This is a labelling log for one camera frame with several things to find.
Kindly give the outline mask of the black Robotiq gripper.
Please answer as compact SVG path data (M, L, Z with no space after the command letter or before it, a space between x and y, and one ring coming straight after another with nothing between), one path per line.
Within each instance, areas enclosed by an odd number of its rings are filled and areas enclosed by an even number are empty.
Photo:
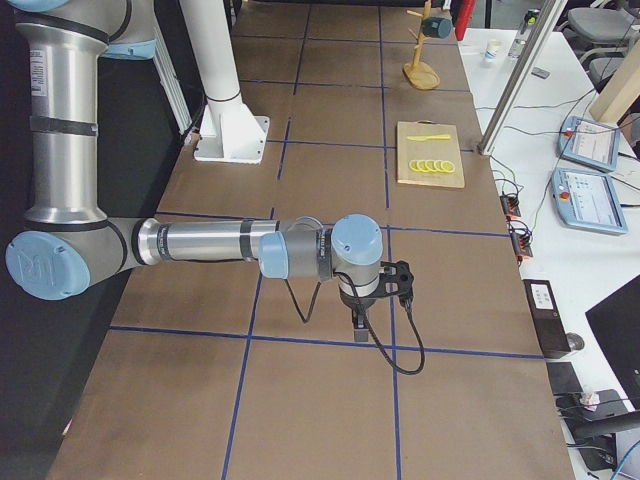
M354 297L340 293L340 299L344 305L351 309L351 318L353 324L353 338L356 343L367 343L369 341L369 330L365 325L365 316L368 309L376 302L373 297Z

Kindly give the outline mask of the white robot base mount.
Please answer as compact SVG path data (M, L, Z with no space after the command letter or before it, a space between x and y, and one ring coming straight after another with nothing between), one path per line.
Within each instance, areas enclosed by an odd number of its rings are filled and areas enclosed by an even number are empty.
M242 101L223 107L208 101L194 157L198 161L259 164L269 127L269 117L254 116Z

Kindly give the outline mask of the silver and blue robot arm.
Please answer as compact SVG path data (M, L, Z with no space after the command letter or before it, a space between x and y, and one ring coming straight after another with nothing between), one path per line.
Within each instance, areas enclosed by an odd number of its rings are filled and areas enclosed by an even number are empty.
M267 216L276 190L273 145L264 168L201 164L181 150L152 64L103 60L98 198L117 217L235 220ZM28 48L1 8L1 239L23 225L33 201L28 132ZM176 263L121 273L62 301L25 293L1 276L1 343L101 338L106 328L245 333L254 313L256 266Z

